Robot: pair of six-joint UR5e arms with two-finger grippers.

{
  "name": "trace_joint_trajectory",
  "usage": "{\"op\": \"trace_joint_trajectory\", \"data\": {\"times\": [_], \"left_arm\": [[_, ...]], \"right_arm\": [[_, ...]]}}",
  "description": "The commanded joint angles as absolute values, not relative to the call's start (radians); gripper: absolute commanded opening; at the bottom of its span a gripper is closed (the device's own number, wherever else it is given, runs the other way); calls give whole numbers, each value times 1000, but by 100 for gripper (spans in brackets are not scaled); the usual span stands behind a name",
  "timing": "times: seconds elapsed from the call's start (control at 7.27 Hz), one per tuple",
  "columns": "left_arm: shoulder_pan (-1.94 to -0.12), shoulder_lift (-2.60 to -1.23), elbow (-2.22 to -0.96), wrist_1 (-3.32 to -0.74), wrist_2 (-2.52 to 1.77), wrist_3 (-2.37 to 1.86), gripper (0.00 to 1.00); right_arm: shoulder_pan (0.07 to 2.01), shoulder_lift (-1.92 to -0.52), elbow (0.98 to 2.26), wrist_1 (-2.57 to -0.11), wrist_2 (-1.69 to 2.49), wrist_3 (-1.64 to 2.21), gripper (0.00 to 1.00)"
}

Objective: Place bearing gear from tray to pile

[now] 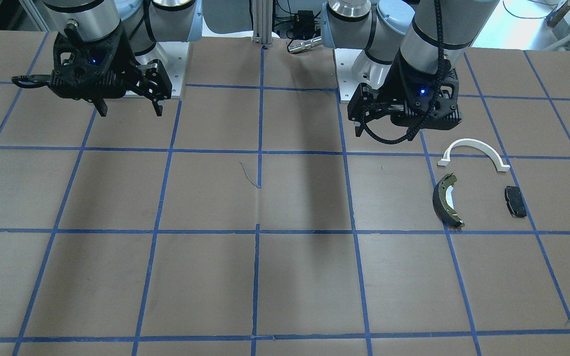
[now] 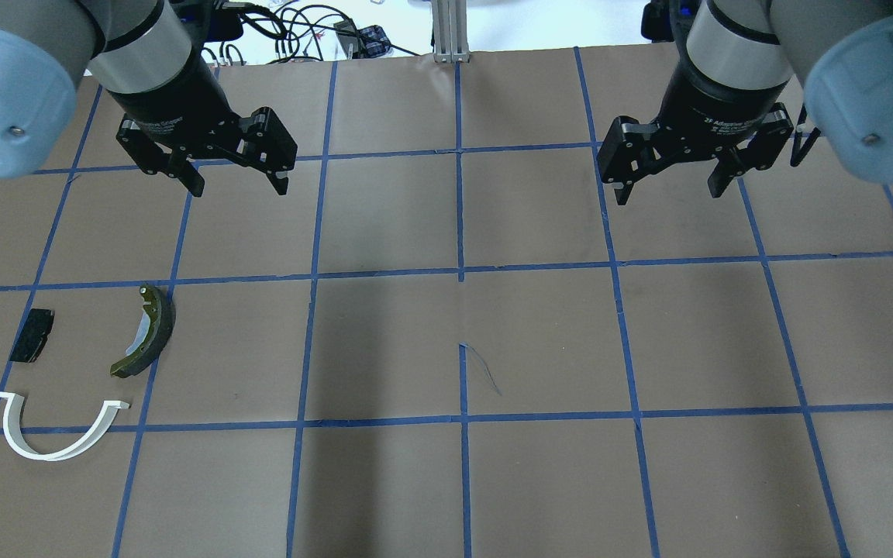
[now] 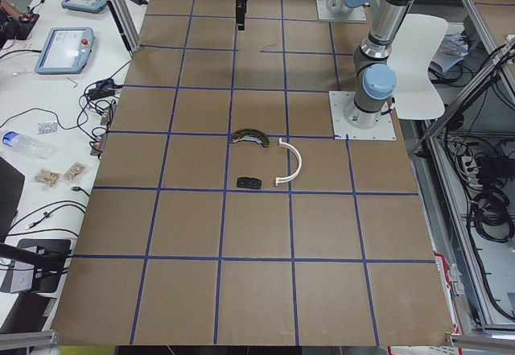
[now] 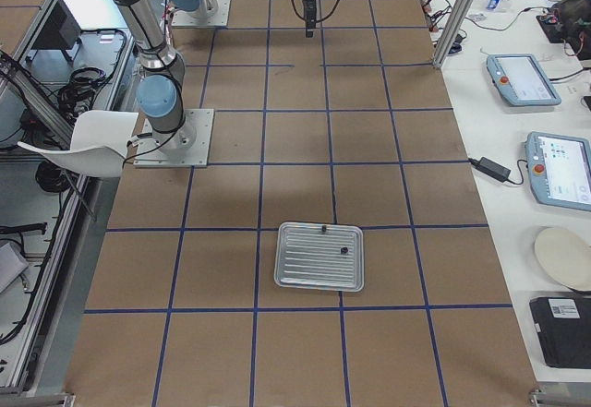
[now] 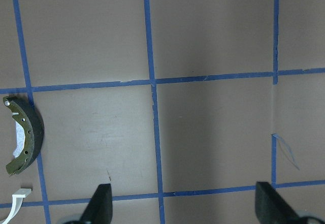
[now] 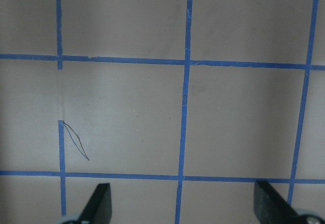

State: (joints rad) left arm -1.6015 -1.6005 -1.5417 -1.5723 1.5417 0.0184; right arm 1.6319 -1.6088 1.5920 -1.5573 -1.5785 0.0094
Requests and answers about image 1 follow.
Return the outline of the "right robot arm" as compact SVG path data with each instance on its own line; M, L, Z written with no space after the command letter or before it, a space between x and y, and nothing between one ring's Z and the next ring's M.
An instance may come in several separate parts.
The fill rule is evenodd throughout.
M57 96L84 100L106 116L107 99L128 92L149 99L157 116L172 96L162 42L194 42L203 33L199 0L46 0L57 26L53 70L38 76Z

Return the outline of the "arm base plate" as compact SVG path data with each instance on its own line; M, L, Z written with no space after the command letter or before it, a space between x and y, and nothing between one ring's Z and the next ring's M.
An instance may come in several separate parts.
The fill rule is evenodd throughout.
M149 52L136 56L140 64L147 64L152 59L161 59L172 83L172 99L181 99L184 79L189 58L190 43L162 42L156 43Z
M389 64L380 64L371 60L366 52L360 49L336 48L334 58L342 104L349 103L361 83L373 89L380 88L391 67Z

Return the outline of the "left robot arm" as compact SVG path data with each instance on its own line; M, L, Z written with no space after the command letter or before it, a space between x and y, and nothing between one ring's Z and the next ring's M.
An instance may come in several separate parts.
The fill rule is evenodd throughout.
M456 63L475 42L496 0L329 0L321 9L323 45L357 49L360 68L347 105L355 135L384 144L462 121Z

